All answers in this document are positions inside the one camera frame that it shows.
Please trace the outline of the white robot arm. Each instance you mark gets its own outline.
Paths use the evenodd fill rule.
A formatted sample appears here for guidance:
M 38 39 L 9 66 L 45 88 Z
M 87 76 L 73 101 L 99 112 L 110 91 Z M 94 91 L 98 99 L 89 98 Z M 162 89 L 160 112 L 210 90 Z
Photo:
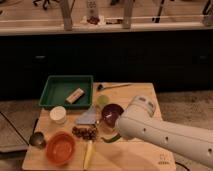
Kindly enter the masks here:
M 213 130 L 157 120 L 155 103 L 135 96 L 116 120 L 122 138 L 138 138 L 213 168 Z

